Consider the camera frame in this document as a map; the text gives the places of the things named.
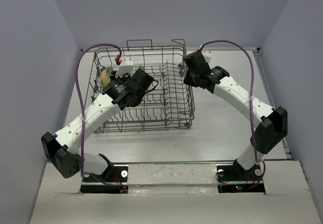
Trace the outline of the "blue yellow sun bowl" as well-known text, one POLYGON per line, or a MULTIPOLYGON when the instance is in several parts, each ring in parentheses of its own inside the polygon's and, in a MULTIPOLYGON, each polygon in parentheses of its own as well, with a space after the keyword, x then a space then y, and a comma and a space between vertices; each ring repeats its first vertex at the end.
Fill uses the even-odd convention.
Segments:
POLYGON ((100 79, 103 87, 106 87, 109 84, 111 72, 112 72, 111 67, 107 67, 102 70, 100 79))

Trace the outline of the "grey wire dish rack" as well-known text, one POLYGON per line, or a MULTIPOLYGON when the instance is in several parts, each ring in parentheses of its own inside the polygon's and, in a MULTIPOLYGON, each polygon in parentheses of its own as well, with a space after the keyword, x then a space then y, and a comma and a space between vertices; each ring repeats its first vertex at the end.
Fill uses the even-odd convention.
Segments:
POLYGON ((194 120, 192 87, 184 84, 188 68, 184 39, 154 45, 150 39, 127 40, 124 56, 134 60, 134 69, 143 69, 154 79, 154 90, 135 108, 126 108, 106 120, 97 133, 189 129, 194 120))

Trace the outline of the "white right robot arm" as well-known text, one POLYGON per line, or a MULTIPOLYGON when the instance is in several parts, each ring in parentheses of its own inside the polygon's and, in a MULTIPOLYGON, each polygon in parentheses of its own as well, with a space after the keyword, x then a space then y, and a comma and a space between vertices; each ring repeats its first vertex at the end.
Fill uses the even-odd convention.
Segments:
POLYGON ((218 171, 219 182, 244 181, 258 169, 258 163, 288 133, 285 108, 266 104, 239 85, 220 66, 211 68, 209 51, 195 51, 183 58, 187 66, 184 84, 208 90, 241 113, 251 128, 250 143, 231 165, 218 171))

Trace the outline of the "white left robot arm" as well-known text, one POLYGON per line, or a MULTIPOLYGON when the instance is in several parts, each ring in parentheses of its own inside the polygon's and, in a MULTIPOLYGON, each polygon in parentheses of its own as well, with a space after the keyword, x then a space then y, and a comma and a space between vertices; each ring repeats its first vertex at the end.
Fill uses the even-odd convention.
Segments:
POLYGON ((64 128, 45 133, 41 143, 45 156, 64 178, 78 172, 107 181, 114 172, 113 163, 103 154, 84 152, 85 140, 105 121, 128 107, 137 107, 155 79, 142 69, 130 76, 115 78, 105 86, 94 102, 64 128))

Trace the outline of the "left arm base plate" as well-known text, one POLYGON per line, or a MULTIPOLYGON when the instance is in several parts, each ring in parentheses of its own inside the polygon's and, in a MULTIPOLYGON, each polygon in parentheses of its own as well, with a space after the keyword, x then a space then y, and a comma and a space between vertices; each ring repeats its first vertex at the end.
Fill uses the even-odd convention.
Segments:
POLYGON ((129 166, 115 164, 107 177, 86 174, 82 178, 80 192, 83 194, 128 194, 129 166))

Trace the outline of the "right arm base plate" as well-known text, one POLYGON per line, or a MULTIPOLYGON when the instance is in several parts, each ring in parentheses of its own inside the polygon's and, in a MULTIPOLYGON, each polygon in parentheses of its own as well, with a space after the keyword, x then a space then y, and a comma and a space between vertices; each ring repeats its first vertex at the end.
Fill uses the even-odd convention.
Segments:
POLYGON ((234 172, 233 165, 217 165, 216 180, 218 193, 265 193, 262 171, 258 164, 250 170, 242 169, 242 172, 234 172))

